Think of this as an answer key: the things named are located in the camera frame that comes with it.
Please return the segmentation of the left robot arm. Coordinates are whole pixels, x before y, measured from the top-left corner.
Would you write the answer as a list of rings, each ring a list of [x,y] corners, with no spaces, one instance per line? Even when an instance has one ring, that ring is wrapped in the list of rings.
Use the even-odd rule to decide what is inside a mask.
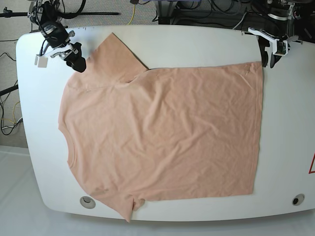
[[[254,14],[265,22],[262,29],[248,28],[248,33],[257,36],[262,66],[273,68],[290,50],[290,43],[299,42],[294,33],[293,8],[295,3],[288,0],[253,0]]]

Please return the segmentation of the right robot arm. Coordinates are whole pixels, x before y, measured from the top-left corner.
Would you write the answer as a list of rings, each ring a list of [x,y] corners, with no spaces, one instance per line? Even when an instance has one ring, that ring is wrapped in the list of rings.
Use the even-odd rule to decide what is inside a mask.
[[[44,37],[39,54],[35,57],[37,67],[47,67],[48,58],[60,57],[66,65],[77,72],[84,72],[86,61],[82,57],[79,42],[71,43],[70,38],[75,36],[74,31],[67,32],[61,23],[61,19],[72,19],[77,17],[85,6],[82,1],[80,8],[75,13],[62,13],[58,10],[60,2],[58,0],[32,1],[28,17],[30,21],[38,25]]]

